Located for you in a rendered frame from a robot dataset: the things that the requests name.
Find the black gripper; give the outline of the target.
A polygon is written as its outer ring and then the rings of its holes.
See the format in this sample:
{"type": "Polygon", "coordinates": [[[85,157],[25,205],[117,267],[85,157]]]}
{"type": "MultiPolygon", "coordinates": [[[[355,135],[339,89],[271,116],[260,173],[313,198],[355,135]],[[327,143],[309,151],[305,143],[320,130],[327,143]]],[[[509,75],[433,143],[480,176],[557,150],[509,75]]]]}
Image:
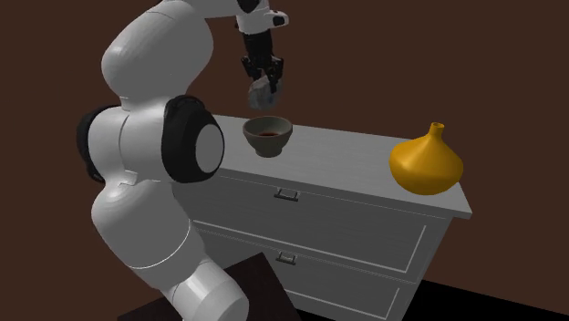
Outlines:
{"type": "Polygon", "coordinates": [[[256,80],[256,69],[265,69],[271,93],[274,94],[283,76],[284,61],[279,57],[273,57],[271,30],[267,29],[257,34],[243,33],[243,42],[247,55],[241,58],[241,62],[247,76],[256,80]]]}

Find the grey rock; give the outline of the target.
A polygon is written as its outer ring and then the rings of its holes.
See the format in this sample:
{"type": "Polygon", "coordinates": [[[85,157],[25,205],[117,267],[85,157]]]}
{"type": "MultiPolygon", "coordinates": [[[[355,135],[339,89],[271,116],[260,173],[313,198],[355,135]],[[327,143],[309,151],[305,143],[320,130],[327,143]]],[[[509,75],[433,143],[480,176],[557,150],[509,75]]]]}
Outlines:
{"type": "Polygon", "coordinates": [[[251,109],[268,110],[276,106],[282,92],[282,81],[276,83],[276,92],[271,92],[267,76],[255,80],[248,90],[248,104],[251,109]]]}

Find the grey bowl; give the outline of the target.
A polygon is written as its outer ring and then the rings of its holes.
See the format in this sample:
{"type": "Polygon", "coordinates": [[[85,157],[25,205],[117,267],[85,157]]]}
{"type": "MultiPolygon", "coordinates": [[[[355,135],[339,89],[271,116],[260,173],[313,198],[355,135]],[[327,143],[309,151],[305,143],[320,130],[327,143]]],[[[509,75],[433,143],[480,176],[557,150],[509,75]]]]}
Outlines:
{"type": "Polygon", "coordinates": [[[281,154],[293,133],[293,124],[276,116],[262,116],[248,119],[243,124],[243,135],[263,158],[273,158],[281,154]]]}

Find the grey chest of drawers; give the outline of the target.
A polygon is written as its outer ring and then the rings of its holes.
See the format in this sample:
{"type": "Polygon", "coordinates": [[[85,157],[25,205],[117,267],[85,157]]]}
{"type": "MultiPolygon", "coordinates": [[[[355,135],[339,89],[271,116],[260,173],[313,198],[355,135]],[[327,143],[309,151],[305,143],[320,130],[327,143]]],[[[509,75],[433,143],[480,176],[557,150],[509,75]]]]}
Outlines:
{"type": "Polygon", "coordinates": [[[403,321],[455,218],[460,186],[422,196],[393,179],[397,140],[294,126],[282,153],[256,154],[241,118],[220,116],[226,149],[208,181],[174,195],[223,267],[264,254],[295,307],[336,321],[403,321]]]}

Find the yellow gourd-shaped vase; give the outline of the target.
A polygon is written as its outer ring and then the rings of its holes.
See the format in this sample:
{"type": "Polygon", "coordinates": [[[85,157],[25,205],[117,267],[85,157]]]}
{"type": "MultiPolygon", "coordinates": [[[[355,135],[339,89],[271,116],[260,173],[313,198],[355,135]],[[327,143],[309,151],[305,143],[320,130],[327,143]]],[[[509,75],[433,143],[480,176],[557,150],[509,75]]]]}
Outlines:
{"type": "Polygon", "coordinates": [[[396,183],[418,195],[436,195],[455,185],[463,173],[463,161],[443,140],[445,126],[432,122],[429,131],[397,144],[388,165],[396,183]]]}

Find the dark robot stand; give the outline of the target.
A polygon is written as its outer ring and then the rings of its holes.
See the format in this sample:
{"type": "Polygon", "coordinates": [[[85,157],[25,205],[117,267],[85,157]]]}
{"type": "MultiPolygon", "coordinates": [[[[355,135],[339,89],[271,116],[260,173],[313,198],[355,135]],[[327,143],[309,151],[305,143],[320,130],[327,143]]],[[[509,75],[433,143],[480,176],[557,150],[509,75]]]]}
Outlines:
{"type": "MultiPolygon", "coordinates": [[[[253,255],[224,271],[249,299],[246,321],[303,321],[264,254],[253,255]]],[[[117,321],[182,321],[182,318],[161,297],[119,316],[117,321]]]]}

